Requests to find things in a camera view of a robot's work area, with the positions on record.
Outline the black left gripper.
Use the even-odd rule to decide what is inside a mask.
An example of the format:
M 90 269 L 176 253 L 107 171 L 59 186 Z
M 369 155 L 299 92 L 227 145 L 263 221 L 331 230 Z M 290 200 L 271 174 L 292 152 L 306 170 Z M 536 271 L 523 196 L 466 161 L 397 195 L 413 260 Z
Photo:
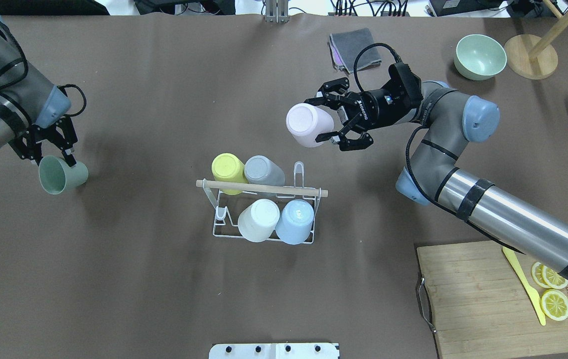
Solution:
M 39 166 L 42 160 L 41 143 L 43 141 L 48 141 L 61 150 L 67 166 L 70 168 L 76 166 L 77 161 L 73 152 L 78 138 L 70 116 L 63 116 L 47 128 L 33 124 L 27 128 L 22 136 L 9 141 L 8 145 L 20 159 L 29 160 L 36 166 Z

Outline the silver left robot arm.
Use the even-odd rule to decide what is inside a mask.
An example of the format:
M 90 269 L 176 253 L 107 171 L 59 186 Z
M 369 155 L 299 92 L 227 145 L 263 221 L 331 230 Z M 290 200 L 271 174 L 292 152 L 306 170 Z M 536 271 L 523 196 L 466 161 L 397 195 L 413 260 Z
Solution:
M 39 164 L 43 141 L 54 144 L 73 167 L 77 142 L 70 99 L 27 59 L 0 16 L 0 148 L 10 145 L 21 159 Z

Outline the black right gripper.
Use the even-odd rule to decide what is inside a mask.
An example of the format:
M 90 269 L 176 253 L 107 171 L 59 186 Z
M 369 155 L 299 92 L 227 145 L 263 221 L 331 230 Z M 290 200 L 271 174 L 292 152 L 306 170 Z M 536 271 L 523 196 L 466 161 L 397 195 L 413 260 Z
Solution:
M 355 93 L 349 89 L 349 79 L 336 79 L 325 82 L 316 97 L 306 99 L 305 104 L 338 108 L 338 117 L 343 128 L 316 136 L 316 143 L 330 140 L 342 152 L 364 150 L 374 141 L 369 130 L 394 125 L 410 111 L 417 108 L 417 93 L 404 90 L 375 89 Z M 357 139 L 349 139 L 346 134 L 354 131 L 360 134 Z

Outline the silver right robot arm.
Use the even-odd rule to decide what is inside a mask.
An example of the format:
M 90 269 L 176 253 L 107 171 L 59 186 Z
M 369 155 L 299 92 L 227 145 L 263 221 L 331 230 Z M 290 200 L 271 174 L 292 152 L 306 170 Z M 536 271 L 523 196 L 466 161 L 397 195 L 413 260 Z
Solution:
M 348 90 L 346 78 L 323 84 L 310 105 L 338 111 L 346 128 L 361 133 L 377 127 L 416 123 L 427 132 L 396 182 L 405 197 L 424 206 L 433 203 L 506 247 L 532 256 L 568 280 L 568 223 L 501 190 L 493 182 L 456 166 L 471 142 L 487 140 L 498 127 L 500 109 L 475 95 L 428 80 L 419 88 L 418 105 L 407 105 L 387 83 L 362 93 Z

